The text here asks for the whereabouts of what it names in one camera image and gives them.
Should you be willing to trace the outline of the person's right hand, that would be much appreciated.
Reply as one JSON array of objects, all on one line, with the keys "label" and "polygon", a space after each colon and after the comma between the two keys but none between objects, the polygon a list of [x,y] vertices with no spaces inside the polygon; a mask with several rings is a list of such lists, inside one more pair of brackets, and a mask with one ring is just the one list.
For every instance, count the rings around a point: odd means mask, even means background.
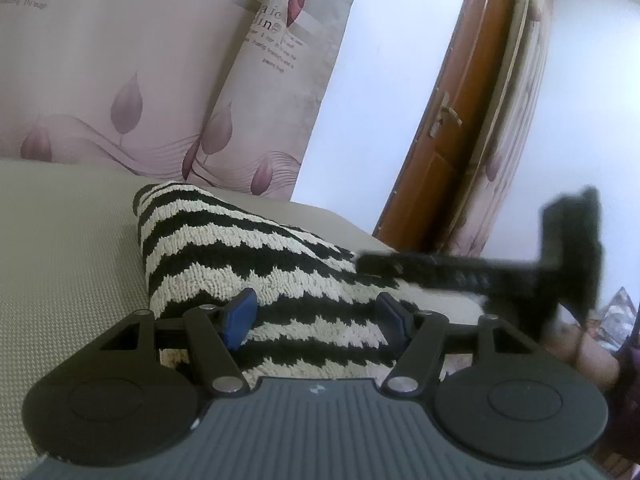
[{"label": "person's right hand", "polygon": [[578,325],[553,325],[542,336],[541,345],[601,391],[611,390],[620,378],[620,363]]}]

